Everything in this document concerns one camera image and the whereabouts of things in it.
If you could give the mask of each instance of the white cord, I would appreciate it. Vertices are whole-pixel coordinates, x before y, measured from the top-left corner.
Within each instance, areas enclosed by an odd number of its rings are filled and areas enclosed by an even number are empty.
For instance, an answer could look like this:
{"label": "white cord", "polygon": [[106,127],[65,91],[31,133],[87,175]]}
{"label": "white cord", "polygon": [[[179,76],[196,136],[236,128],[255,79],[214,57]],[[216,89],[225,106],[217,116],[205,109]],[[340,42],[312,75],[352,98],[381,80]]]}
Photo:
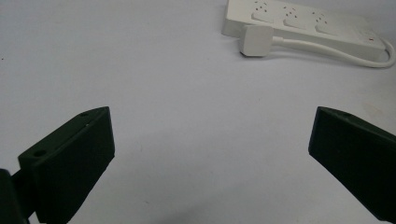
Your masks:
{"label": "white cord", "polygon": [[302,49],[302,50],[309,50],[317,53],[327,54],[334,57],[342,58],[346,61],[355,63],[360,66],[373,67],[373,68],[390,67],[396,62],[395,48],[388,42],[388,40],[384,38],[381,38],[381,40],[384,42],[386,50],[389,54],[389,59],[385,63],[378,63],[378,62],[364,60],[352,56],[350,54],[344,53],[343,51],[338,49],[332,49],[324,45],[307,42],[303,40],[283,39],[282,37],[274,36],[273,45],[279,45],[291,49]]}

